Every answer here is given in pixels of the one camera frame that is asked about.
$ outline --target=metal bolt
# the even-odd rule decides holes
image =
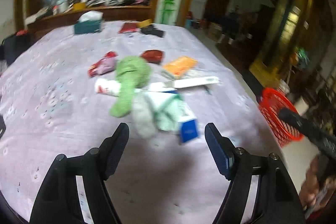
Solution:
[[[275,153],[271,153],[271,154],[269,154],[269,156],[270,156],[271,159],[273,159],[273,160],[278,160],[278,159],[279,159],[279,156],[278,156],[277,154],[275,154]]]
[[[243,154],[245,152],[244,148],[241,148],[241,147],[236,147],[235,151],[239,155],[241,155],[241,154]]]
[[[91,149],[90,149],[90,154],[91,154],[91,155],[98,154],[98,152],[99,152],[99,148],[97,148],[97,147],[94,147],[94,148],[91,148]]]
[[[56,160],[62,160],[62,159],[64,159],[64,154],[58,154],[56,156]]]

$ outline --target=floral tablecloth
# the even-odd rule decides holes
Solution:
[[[118,34],[123,22],[106,22],[100,33],[74,35],[73,26],[55,29],[23,53],[0,78],[0,113],[7,130],[0,139],[0,190],[9,205],[29,220],[34,199],[55,156],[84,154],[113,134],[119,123],[130,127],[130,140],[115,175],[106,184],[124,224],[212,223],[229,182],[219,174],[204,138],[214,122],[223,136],[256,155],[280,154],[280,148],[257,106],[232,71],[186,29],[159,25],[165,36]],[[196,70],[215,75],[219,84],[181,90],[198,118],[200,137],[183,145],[158,132],[140,139],[132,115],[115,118],[116,98],[96,94],[88,68],[106,52],[119,59],[145,50],[165,52],[163,64],[187,55]],[[152,67],[151,82],[165,80]],[[104,75],[114,79],[114,73]],[[244,213],[252,213],[258,178],[253,178]],[[82,181],[78,191],[84,220],[92,223]]]

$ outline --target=red basket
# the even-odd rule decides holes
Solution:
[[[267,120],[281,147],[291,141],[300,141],[303,138],[300,132],[278,118],[278,111],[283,107],[297,113],[295,107],[282,93],[270,88],[263,90],[259,110]]]

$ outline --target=basket rim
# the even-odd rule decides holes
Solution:
[[[272,89],[272,88],[265,88],[262,91],[262,104],[263,107],[266,108],[268,114],[271,116],[273,122],[275,122],[275,124],[278,126],[278,129],[281,130],[286,136],[288,136],[288,138],[290,140],[293,141],[301,141],[303,139],[303,135],[299,132],[299,136],[295,137],[294,135],[290,134],[284,127],[283,125],[279,122],[279,118],[274,114],[273,111],[270,110],[270,105],[269,105],[269,96],[270,95],[276,95],[278,97],[280,97],[286,104],[287,107],[298,114],[296,108],[293,106],[293,104],[279,91]]]

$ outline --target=hand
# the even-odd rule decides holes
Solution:
[[[316,195],[319,193],[319,182],[317,180],[317,170],[318,170],[318,155],[311,161],[310,167],[306,172],[306,180],[301,186],[301,191],[299,193],[299,198],[303,207],[314,206],[316,202]],[[326,206],[329,199],[336,188],[336,180],[328,179],[326,183],[330,184],[330,188],[322,200],[319,206],[317,206],[314,211],[318,211]]]

